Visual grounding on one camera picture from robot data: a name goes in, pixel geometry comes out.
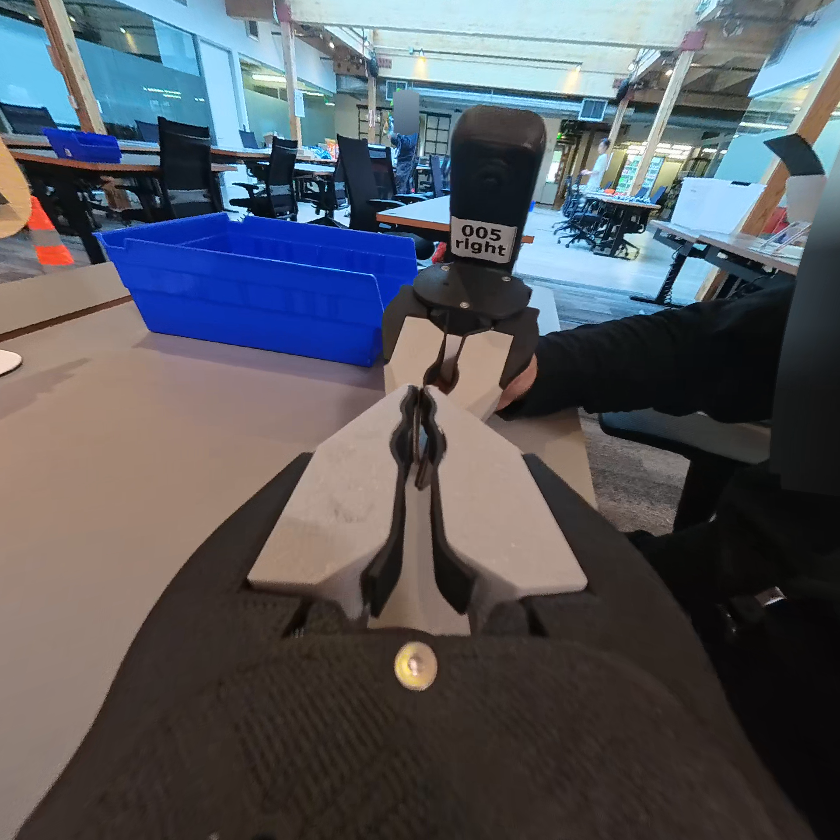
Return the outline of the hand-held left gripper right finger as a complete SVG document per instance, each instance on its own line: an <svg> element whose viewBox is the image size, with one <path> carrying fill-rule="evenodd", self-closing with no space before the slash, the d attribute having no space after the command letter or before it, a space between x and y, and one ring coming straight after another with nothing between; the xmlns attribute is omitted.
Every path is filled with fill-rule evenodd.
<svg viewBox="0 0 840 840"><path fill-rule="evenodd" d="M434 386L423 389L434 578L462 616L583 592L587 577L523 455Z"/></svg>

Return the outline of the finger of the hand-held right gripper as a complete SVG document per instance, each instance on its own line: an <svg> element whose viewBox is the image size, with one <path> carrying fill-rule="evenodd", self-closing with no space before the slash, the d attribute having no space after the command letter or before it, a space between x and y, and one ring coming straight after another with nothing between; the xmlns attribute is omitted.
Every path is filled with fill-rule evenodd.
<svg viewBox="0 0 840 840"><path fill-rule="evenodd" d="M443 358L446 333L426 318L405 318L390 359L384 366L384 388L388 396L411 386L418 390L427 375Z"/></svg>
<svg viewBox="0 0 840 840"><path fill-rule="evenodd" d="M507 333L449 334L438 373L438 390L448 399L486 422L497 409L513 337Z"/></svg>

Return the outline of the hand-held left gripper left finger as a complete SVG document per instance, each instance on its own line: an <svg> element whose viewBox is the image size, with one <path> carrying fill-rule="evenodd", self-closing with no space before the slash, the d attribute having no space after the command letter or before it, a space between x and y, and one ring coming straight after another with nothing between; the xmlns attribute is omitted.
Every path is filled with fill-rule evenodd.
<svg viewBox="0 0 840 840"><path fill-rule="evenodd" d="M403 568L413 387L383 397L311 455L247 581L379 617Z"/></svg>

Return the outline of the person's right forearm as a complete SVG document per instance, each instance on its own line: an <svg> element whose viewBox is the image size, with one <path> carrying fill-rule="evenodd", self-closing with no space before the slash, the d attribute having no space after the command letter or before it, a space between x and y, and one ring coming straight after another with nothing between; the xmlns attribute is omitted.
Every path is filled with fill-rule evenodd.
<svg viewBox="0 0 840 840"><path fill-rule="evenodd" d="M546 417L653 409L725 424L771 420L795 286L552 332L531 390L499 413Z"/></svg>

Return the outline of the person's right hand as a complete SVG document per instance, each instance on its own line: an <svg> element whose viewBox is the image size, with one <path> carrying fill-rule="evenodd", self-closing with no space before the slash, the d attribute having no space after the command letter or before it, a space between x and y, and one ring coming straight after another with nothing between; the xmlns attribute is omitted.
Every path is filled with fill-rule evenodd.
<svg viewBox="0 0 840 840"><path fill-rule="evenodd" d="M514 378L500 394L495 413L501 413L509 405L520 401L533 387L538 370L538 360L534 354L523 372Z"/></svg>

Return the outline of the large blue plastic bin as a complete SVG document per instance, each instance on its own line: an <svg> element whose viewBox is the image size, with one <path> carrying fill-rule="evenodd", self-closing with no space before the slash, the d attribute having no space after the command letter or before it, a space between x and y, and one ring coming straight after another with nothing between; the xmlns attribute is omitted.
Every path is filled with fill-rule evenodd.
<svg viewBox="0 0 840 840"><path fill-rule="evenodd" d="M224 213L96 234L148 330L371 367L407 238Z"/></svg>

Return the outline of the wooden pillar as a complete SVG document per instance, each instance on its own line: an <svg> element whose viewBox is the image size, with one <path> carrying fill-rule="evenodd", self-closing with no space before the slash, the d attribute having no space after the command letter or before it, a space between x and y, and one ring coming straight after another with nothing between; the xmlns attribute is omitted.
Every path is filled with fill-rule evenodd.
<svg viewBox="0 0 840 840"><path fill-rule="evenodd" d="M814 144L827 125L839 101L839 53L836 49L819 76L810 84L800 111L794 117L790 132L799 134L809 144ZM774 158L761 183L762 194L736 227L736 234L757 237L783 197L789 173L785 165ZM708 301L715 297L725 279L723 269L713 266L701 284L695 301Z"/></svg>
<svg viewBox="0 0 840 840"><path fill-rule="evenodd" d="M676 106L677 99L679 98L681 88L683 87L694 56L694 50L682 51L675 63L671 76L669 77L665 94L662 101L659 103L658 110L654 117L654 122L647 136L643 158L639 163L637 178L634 182L635 186L633 187L633 190L635 192L644 187L649 167L656 156L658 145L662 140L668 121Z"/></svg>
<svg viewBox="0 0 840 840"><path fill-rule="evenodd" d="M276 1L276 15L280 27L280 42L287 85L290 137L297 141L299 146L302 146L301 115L298 109L298 71L295 30L287 2Z"/></svg>
<svg viewBox="0 0 840 840"><path fill-rule="evenodd" d="M50 60L65 82L80 130L107 134L66 6L62 1L35 1L35 6L47 34Z"/></svg>

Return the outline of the white cardboard box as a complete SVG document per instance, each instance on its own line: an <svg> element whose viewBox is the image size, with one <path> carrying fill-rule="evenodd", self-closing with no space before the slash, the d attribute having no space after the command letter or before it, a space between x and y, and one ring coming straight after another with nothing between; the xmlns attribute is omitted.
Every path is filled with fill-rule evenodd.
<svg viewBox="0 0 840 840"><path fill-rule="evenodd" d="M764 189L761 183L687 177L669 222L695 231L731 234L751 213Z"/></svg>

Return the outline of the person's body in black clothes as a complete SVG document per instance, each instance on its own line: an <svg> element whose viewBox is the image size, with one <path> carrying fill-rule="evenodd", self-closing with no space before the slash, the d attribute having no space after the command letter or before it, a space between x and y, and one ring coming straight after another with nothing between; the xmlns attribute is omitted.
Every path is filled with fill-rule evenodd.
<svg viewBox="0 0 840 840"><path fill-rule="evenodd" d="M817 838L839 837L838 496L739 469L708 521L629 532L688 615L756 753Z"/></svg>

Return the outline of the clear acrylic sign holder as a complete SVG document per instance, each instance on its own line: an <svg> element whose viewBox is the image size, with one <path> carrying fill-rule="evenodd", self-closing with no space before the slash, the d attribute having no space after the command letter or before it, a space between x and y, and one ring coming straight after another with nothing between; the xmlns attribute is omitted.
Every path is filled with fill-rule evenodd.
<svg viewBox="0 0 840 840"><path fill-rule="evenodd" d="M795 222L765 239L760 250L768 254L779 254L789 248L803 248L810 234L812 223Z"/></svg>

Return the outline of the orange traffic cone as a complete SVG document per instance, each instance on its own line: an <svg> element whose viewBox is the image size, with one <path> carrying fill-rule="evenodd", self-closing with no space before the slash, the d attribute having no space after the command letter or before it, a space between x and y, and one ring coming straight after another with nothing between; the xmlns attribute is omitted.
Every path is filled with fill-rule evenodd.
<svg viewBox="0 0 840 840"><path fill-rule="evenodd" d="M74 268L76 263L73 256L62 242L38 198L31 195L29 200L27 229L40 268L45 273Z"/></svg>

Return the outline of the small blue plastic bin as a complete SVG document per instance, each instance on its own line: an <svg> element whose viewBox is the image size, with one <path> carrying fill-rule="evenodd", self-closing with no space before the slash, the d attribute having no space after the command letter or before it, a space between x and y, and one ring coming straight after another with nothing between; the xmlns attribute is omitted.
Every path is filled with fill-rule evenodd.
<svg viewBox="0 0 840 840"><path fill-rule="evenodd" d="M119 142L109 134L58 128L43 128L42 134L61 160L102 164L122 162Z"/></svg>

